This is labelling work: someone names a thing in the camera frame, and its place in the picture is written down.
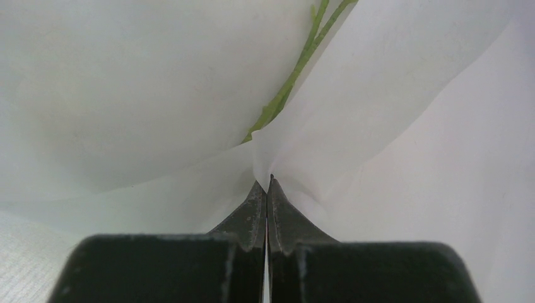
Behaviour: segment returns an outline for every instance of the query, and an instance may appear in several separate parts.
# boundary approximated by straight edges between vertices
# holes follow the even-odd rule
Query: flower stem
[[[242,143],[250,141],[252,139],[252,132],[263,128],[267,123],[271,122],[281,112],[281,110],[286,104],[286,101],[288,99],[288,96],[290,95],[291,89],[295,84],[295,81],[299,77],[299,74],[303,71],[305,65],[312,57],[314,51],[318,48],[319,44],[323,41],[331,27],[334,25],[334,22],[336,22],[336,20],[344,11],[344,9],[346,9],[349,4],[355,3],[357,1],[358,0],[343,0],[342,3],[340,3],[340,5],[334,10],[334,13],[331,15],[327,23],[325,23],[325,25],[316,37],[316,33],[321,23],[321,19],[323,18],[327,5],[329,4],[329,0],[321,1],[321,4],[318,8],[318,12],[317,14],[315,14],[314,22],[312,24],[312,28],[310,29],[309,37],[305,43],[305,46],[303,47],[303,50],[301,51],[297,64],[293,68],[293,71],[291,72],[290,76],[283,84],[277,95],[275,95],[275,97],[266,106],[262,108],[262,114],[253,124],[253,126],[249,129],[247,136],[245,136]]]

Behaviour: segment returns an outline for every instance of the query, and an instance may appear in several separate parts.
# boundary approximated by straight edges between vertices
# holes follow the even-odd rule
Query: translucent white sheet
[[[28,38],[0,36],[0,254],[31,260],[0,265],[0,279],[35,284],[19,275],[34,267],[47,277],[30,291],[0,287],[0,298],[45,298],[71,245],[95,232],[207,231],[242,202],[254,170],[264,186],[275,173],[292,203],[338,239],[444,241],[486,302],[533,300],[535,39],[514,20],[486,50],[509,20],[508,1],[361,0],[273,124],[190,165],[245,133],[293,66],[310,4],[195,2],[57,1],[69,8],[42,8],[49,18],[39,26],[0,17]],[[35,31],[56,24],[54,14],[65,14],[67,46],[102,51],[60,56],[67,46]],[[155,28],[141,21],[156,15]],[[77,21],[86,19],[91,26]],[[127,32],[104,39],[100,26]],[[91,61],[108,53],[111,61]],[[62,65],[66,74],[55,70]],[[31,247],[35,229],[61,247],[50,258],[17,248]]]

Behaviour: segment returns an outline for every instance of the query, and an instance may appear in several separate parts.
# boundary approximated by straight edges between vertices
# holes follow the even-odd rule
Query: white fabric
[[[199,163],[273,96],[310,2],[40,2],[0,4],[0,253],[31,259],[0,301],[45,298],[95,232],[209,230],[253,171],[338,239],[444,241],[485,302],[535,299],[535,39],[509,1],[360,0],[282,114]]]

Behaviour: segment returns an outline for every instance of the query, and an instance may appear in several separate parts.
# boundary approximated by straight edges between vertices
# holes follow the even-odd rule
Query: white cloth
[[[205,232],[253,173],[338,239],[443,241],[485,302],[534,300],[533,4],[360,0],[281,115],[209,158],[293,66],[310,2],[46,2],[0,4],[0,252],[32,260],[0,264],[2,302],[44,298],[53,278],[14,285],[69,253],[37,258],[34,230]]]

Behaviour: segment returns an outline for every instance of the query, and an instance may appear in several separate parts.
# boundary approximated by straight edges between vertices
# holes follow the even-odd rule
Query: green stalk
[[[340,5],[335,9],[334,13],[331,15],[327,23],[323,26],[320,33],[316,37],[315,33],[317,33],[319,29],[319,23],[321,22],[323,14],[325,13],[325,9],[329,4],[329,0],[322,0],[318,12],[314,18],[314,23],[312,25],[312,29],[310,30],[309,37],[305,43],[305,47],[301,52],[301,56],[297,64],[293,68],[293,71],[291,72],[290,76],[283,84],[277,95],[275,95],[275,97],[266,106],[262,108],[262,114],[255,122],[255,124],[253,124],[253,126],[249,129],[247,136],[245,136],[242,143],[250,141],[252,139],[252,132],[263,128],[267,123],[272,121],[276,117],[276,115],[283,109],[286,100],[288,99],[288,96],[290,94],[290,91],[295,84],[295,81],[299,77],[299,74],[303,71],[305,65],[312,57],[314,51],[318,48],[319,44],[327,35],[327,32],[329,32],[331,27],[334,25],[334,22],[336,22],[336,20],[344,11],[344,9],[346,9],[349,4],[355,3],[357,1],[358,0],[343,0],[342,3],[340,3]]]

